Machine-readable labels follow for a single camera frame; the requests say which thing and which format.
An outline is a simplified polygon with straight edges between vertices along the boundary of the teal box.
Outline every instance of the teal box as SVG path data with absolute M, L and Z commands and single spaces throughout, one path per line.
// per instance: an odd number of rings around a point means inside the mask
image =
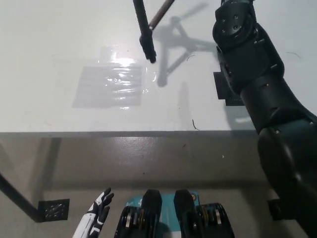
M 199 198 L 196 192 L 191 192 L 195 206 L 199 205 Z M 180 226 L 176 217 L 174 207 L 174 193 L 162 195 L 162 210 L 160 213 L 158 238 L 181 238 Z M 141 207 L 142 196 L 132 198 L 126 206 Z

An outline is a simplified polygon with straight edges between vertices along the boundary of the black and white object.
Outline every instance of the black and white object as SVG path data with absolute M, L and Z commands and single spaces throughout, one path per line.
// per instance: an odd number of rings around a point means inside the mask
M 97 238 L 106 221 L 110 207 L 108 206 L 114 196 L 108 188 L 95 200 L 88 212 L 82 217 L 73 238 Z

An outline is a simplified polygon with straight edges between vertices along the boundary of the white tabletop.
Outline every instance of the white tabletop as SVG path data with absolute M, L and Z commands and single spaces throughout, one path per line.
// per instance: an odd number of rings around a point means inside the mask
M 1 0 L 0 133 L 254 130 L 244 107 L 226 107 L 217 97 L 212 28 L 219 2 L 175 1 L 155 32 L 158 57 L 150 64 L 132 0 Z M 149 18 L 162 3 L 145 0 Z M 317 1 L 256 0 L 255 8 L 287 83 L 317 114 Z M 190 39 L 171 29 L 172 17 Z

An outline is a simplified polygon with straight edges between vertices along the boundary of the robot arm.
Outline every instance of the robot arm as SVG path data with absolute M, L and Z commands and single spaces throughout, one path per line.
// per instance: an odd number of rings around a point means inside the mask
M 253 1 L 223 0 L 215 15 L 221 71 L 248 110 L 260 136 L 262 168 L 280 198 L 272 212 L 276 219 L 296 219 L 317 237 L 317 118 L 287 86 L 284 64 L 257 23 Z

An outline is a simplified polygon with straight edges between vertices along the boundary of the concrete floor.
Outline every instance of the concrete floor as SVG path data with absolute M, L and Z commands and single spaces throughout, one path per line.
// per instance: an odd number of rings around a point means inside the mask
M 0 193 L 1 237 L 72 237 L 82 215 L 105 188 L 115 197 L 101 238 L 114 235 L 121 211 L 147 188 L 199 192 L 220 202 L 237 238 L 304 238 L 294 221 L 273 222 L 256 138 L 6 138 L 0 171 L 29 201 L 70 198 L 68 221 L 35 224 Z

